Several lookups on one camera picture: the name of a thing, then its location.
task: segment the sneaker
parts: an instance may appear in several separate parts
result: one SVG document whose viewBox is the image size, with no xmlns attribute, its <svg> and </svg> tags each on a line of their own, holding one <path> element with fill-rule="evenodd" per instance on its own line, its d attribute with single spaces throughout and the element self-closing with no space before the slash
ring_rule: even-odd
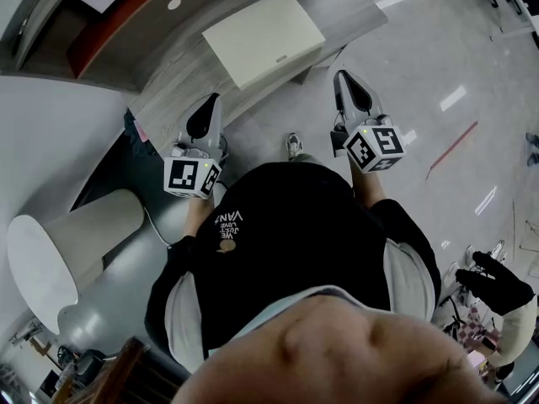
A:
<svg viewBox="0 0 539 404">
<path fill-rule="evenodd" d="M 290 133 L 286 140 L 286 149 L 288 150 L 288 160 L 298 157 L 303 153 L 303 142 L 296 135 L 296 133 Z"/>
<path fill-rule="evenodd" d="M 444 277 L 444 286 L 449 289 L 453 283 L 456 281 L 456 271 L 458 271 L 460 267 L 458 266 L 457 262 L 454 262 L 451 264 L 449 269 L 446 272 L 446 275 Z"/>
<path fill-rule="evenodd" d="M 468 246 L 466 249 L 466 257 L 464 258 L 464 264 L 466 265 L 466 269 L 472 269 L 475 266 L 475 260 L 473 260 L 473 254 L 475 253 L 475 249 L 473 246 Z"/>
<path fill-rule="evenodd" d="M 528 164 L 528 166 L 533 166 L 533 165 L 539 164 L 539 154 L 537 154 L 536 152 L 533 152 L 531 154 L 530 158 L 528 158 L 527 164 Z"/>
<path fill-rule="evenodd" d="M 539 148 L 539 136 L 533 135 L 532 133 L 526 133 L 526 140 L 533 146 Z"/>
<path fill-rule="evenodd" d="M 479 302 L 481 302 L 481 300 L 472 295 L 472 292 L 466 287 L 463 287 L 461 289 L 461 291 L 458 293 L 456 300 L 458 300 L 459 303 L 466 308 L 472 308 L 473 306 L 476 306 Z"/>
</svg>

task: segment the red shelf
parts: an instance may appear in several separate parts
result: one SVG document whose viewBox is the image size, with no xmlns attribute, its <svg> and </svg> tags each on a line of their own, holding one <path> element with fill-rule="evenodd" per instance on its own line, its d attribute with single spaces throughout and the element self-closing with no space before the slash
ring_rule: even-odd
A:
<svg viewBox="0 0 539 404">
<path fill-rule="evenodd" d="M 76 78 L 80 78 L 109 39 L 148 0 L 121 0 L 110 13 L 89 23 L 67 50 L 67 59 Z"/>
</svg>

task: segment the white stand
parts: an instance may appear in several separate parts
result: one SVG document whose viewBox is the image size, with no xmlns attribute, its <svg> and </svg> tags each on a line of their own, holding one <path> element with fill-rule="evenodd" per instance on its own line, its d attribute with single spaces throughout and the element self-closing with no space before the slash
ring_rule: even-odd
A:
<svg viewBox="0 0 539 404">
<path fill-rule="evenodd" d="M 58 313 L 103 272 L 103 256 L 142 226 L 144 210 L 117 190 L 50 223 L 15 217 L 8 229 L 9 266 L 36 317 L 58 334 Z"/>
</svg>

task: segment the shelf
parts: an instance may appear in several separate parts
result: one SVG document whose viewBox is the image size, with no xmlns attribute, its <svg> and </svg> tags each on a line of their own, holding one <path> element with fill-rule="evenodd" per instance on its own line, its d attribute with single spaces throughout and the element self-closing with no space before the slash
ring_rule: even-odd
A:
<svg viewBox="0 0 539 404">
<path fill-rule="evenodd" d="M 184 29 L 190 17 L 216 0 L 181 0 L 168 10 L 172 0 L 150 0 L 101 50 L 97 60 L 114 61 L 134 73 L 136 68 L 158 49 L 175 29 Z"/>
<path fill-rule="evenodd" d="M 75 79 L 66 54 L 43 47 L 40 47 L 28 58 L 24 63 L 23 71 L 6 72 L 4 74 L 77 82 L 130 93 L 139 92 L 133 82 L 132 75 L 114 64 L 96 62 L 82 77 Z"/>
<path fill-rule="evenodd" d="M 88 23 L 67 50 L 75 78 L 79 79 L 116 33 L 149 0 L 119 0 L 103 18 Z"/>
<path fill-rule="evenodd" d="M 15 68 L 19 70 L 41 30 L 62 0 L 39 0 L 24 30 L 19 50 L 15 56 Z"/>
</svg>

